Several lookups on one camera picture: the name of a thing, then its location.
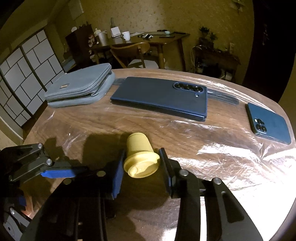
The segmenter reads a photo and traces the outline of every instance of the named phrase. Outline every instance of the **dining table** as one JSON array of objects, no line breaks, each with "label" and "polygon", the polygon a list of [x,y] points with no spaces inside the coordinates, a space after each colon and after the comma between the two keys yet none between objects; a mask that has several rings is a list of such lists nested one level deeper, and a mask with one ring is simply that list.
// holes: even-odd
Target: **dining table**
[{"label": "dining table", "polygon": [[[130,134],[142,132],[153,149],[164,147],[169,158],[198,178],[219,177],[246,210],[263,240],[270,240],[296,197],[295,137],[279,104],[243,86],[193,73],[164,69],[113,72],[116,80],[101,100],[57,109],[48,106],[24,144],[43,143],[52,160],[67,158],[72,165],[82,164],[96,170],[117,159]],[[239,103],[209,98],[205,122],[111,103],[110,97],[129,76],[204,85],[232,95]],[[291,144],[253,134],[245,109],[247,103],[284,117]],[[25,213],[33,218],[62,181],[37,176],[24,183],[20,188],[27,198]],[[116,217],[107,220],[109,240],[174,240],[180,200],[171,199],[166,193],[160,170],[145,178],[131,178],[125,173],[114,206]],[[200,240],[204,241],[205,212],[201,198]]]},{"label": "dining table", "polygon": [[[153,33],[154,32],[145,32],[143,34],[153,34]],[[143,34],[138,34],[138,35],[132,36],[129,41],[125,41],[120,36],[117,36],[114,38],[109,38],[104,43],[99,42],[98,44],[94,44],[92,47],[90,47],[90,50],[94,51],[96,63],[99,64],[98,53],[109,50],[110,46],[120,47],[120,46],[124,46],[126,44],[136,44],[136,43],[141,43],[141,42],[147,41],[150,44],[150,46],[157,47],[159,68],[164,69],[165,63],[164,63],[164,59],[163,59],[163,46],[166,44],[170,44],[174,41],[177,41],[180,59],[181,59],[181,63],[182,63],[182,71],[186,71],[182,39],[184,37],[189,36],[190,34],[183,33],[183,32],[172,32],[171,34],[167,34],[167,35],[154,34],[153,37],[149,38],[149,39],[142,38],[141,36]]]}]

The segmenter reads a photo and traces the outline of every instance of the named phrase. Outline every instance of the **wooden cabinet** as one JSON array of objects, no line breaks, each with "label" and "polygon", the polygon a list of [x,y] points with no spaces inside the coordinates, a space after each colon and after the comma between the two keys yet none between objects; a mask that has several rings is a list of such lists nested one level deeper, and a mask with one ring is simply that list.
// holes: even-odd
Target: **wooden cabinet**
[{"label": "wooden cabinet", "polygon": [[93,34],[91,25],[84,25],[66,36],[66,41],[75,63],[80,68],[93,65],[89,54],[89,35]]},{"label": "wooden cabinet", "polygon": [[194,49],[195,65],[197,65],[198,61],[200,61],[201,59],[217,63],[219,68],[222,68],[227,72],[230,72],[232,74],[231,81],[234,80],[234,75],[237,70],[237,66],[240,64],[239,58],[236,55],[232,55],[228,52],[223,52],[217,49],[206,48],[204,46],[195,47]]}]

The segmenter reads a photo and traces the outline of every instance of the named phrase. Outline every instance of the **white mug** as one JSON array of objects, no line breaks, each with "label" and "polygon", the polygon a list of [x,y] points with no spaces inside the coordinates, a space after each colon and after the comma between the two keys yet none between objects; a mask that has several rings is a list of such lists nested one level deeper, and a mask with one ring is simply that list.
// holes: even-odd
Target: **white mug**
[{"label": "white mug", "polygon": [[122,39],[124,39],[125,41],[129,41],[131,39],[131,35],[130,35],[129,31],[121,33],[120,37]]}]

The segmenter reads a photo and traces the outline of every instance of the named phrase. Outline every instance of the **shoji screen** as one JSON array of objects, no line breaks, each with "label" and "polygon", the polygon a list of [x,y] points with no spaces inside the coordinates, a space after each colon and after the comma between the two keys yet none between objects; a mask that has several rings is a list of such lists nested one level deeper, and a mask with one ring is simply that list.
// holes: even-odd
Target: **shoji screen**
[{"label": "shoji screen", "polygon": [[0,69],[0,104],[20,126],[45,101],[49,86],[65,74],[44,30],[17,48]]}]

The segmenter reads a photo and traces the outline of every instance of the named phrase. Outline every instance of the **smartphone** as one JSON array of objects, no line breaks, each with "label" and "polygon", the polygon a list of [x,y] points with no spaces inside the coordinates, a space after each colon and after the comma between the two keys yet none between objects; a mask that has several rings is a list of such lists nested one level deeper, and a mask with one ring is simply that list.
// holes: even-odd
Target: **smartphone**
[{"label": "smartphone", "polygon": [[113,104],[205,121],[207,87],[173,80],[127,77],[111,96]]},{"label": "smartphone", "polygon": [[257,136],[289,145],[291,137],[285,119],[252,103],[246,105],[253,133]]}]

